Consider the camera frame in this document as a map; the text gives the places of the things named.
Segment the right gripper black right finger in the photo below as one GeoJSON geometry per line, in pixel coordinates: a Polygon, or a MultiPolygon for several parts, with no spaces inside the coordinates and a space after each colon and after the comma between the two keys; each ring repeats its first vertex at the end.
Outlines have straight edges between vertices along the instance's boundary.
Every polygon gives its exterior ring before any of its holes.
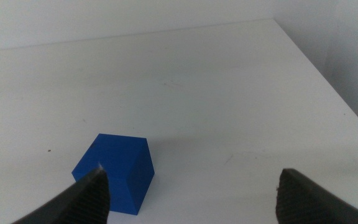
{"type": "Polygon", "coordinates": [[[280,174],[275,213],[279,224],[358,224],[358,209],[296,169],[280,174]]]}

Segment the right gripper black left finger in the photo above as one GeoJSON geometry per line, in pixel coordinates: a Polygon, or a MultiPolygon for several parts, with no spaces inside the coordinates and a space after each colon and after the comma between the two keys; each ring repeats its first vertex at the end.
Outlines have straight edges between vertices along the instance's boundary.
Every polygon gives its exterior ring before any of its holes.
{"type": "Polygon", "coordinates": [[[108,220],[110,193],[107,173],[93,169],[75,184],[64,190],[16,223],[62,224],[100,223],[108,220]]]}

